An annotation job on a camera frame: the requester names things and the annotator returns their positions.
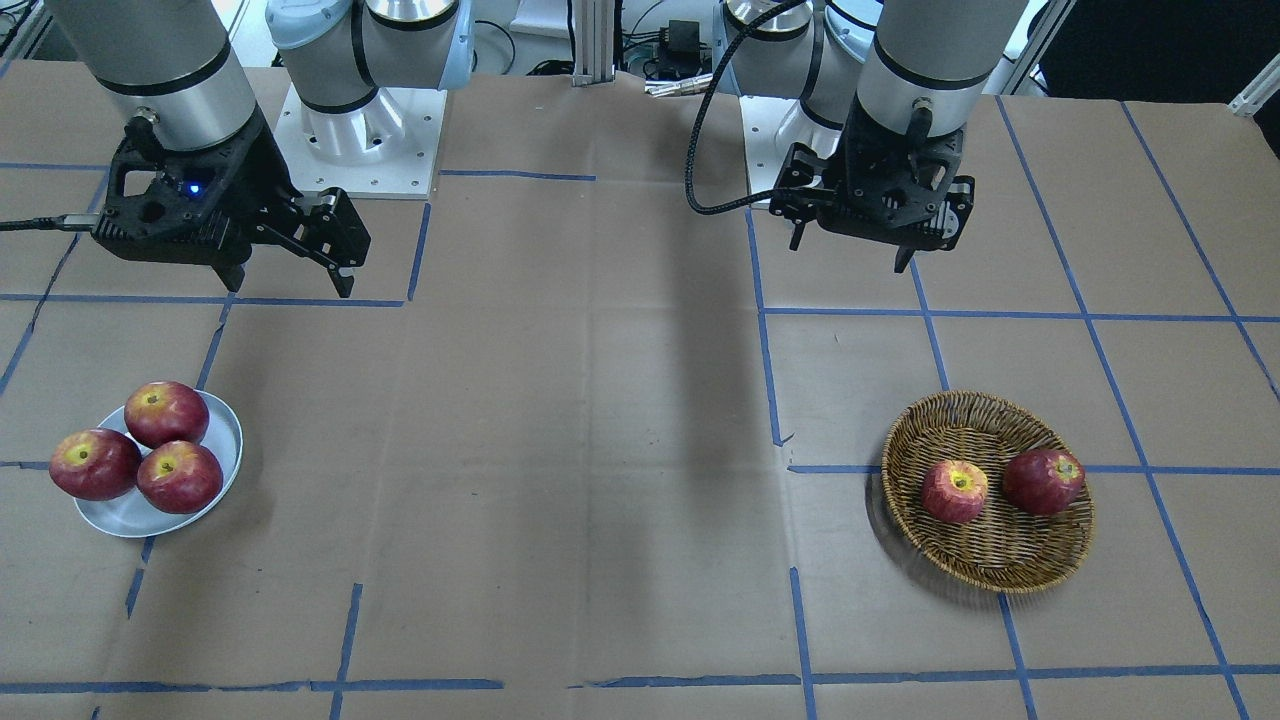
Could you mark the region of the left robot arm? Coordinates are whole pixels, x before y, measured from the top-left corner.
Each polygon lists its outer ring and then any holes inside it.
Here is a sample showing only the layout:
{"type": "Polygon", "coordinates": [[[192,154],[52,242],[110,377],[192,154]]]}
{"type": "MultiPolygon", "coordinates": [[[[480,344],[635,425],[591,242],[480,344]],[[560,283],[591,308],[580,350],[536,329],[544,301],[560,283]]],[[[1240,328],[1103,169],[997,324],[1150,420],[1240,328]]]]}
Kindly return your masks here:
{"type": "Polygon", "coordinates": [[[684,168],[689,206],[716,215],[763,202],[791,224],[791,250],[817,224],[895,246],[896,272],[916,252],[952,250],[977,195],[960,172],[966,123],[1024,8],[884,1],[867,50],[855,53],[832,1],[722,1],[709,91],[728,82],[737,96],[790,97],[828,136],[794,140],[769,187],[705,205],[692,181],[703,100],[684,168]]]}

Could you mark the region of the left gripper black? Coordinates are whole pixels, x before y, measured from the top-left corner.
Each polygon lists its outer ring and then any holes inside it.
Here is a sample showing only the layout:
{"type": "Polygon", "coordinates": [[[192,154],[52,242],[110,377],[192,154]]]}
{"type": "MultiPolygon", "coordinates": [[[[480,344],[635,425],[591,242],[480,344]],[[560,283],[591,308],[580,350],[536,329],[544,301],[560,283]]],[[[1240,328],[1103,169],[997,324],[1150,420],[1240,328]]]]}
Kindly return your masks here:
{"type": "Polygon", "coordinates": [[[806,223],[835,233],[893,245],[893,273],[916,251],[955,249],[975,206],[977,181],[960,174],[966,127],[934,136],[933,113],[909,108],[897,132],[852,101],[829,158],[791,146],[771,191],[771,214],[792,223],[788,250],[800,249],[806,223]]]}

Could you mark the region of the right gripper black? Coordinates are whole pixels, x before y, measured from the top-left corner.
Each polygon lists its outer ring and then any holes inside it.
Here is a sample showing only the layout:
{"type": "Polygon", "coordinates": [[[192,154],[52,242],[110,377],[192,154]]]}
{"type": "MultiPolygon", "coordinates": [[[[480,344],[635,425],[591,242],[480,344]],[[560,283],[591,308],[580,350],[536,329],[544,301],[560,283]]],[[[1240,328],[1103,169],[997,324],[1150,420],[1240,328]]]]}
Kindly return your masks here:
{"type": "Polygon", "coordinates": [[[339,297],[352,295],[369,229],[340,187],[300,197],[260,108],[207,149],[165,149],[159,128],[147,108],[127,122],[90,232],[99,245],[131,261],[210,266],[239,293],[252,247],[270,243],[325,269],[339,297]]]}

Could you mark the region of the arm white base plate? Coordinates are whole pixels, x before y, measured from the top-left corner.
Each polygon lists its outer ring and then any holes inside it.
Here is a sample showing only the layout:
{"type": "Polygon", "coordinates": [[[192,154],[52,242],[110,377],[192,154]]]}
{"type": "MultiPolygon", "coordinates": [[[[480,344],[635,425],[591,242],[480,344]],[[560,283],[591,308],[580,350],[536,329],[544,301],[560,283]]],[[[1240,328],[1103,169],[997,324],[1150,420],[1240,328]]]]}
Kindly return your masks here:
{"type": "Polygon", "coordinates": [[[316,111],[291,87],[274,129],[293,186],[307,196],[338,187],[352,199],[430,199],[449,94],[380,88],[343,114],[316,111]]]}
{"type": "Polygon", "coordinates": [[[819,158],[829,158],[845,123],[791,97],[742,96],[739,108],[750,195],[774,187],[795,143],[806,145],[819,158]]]}

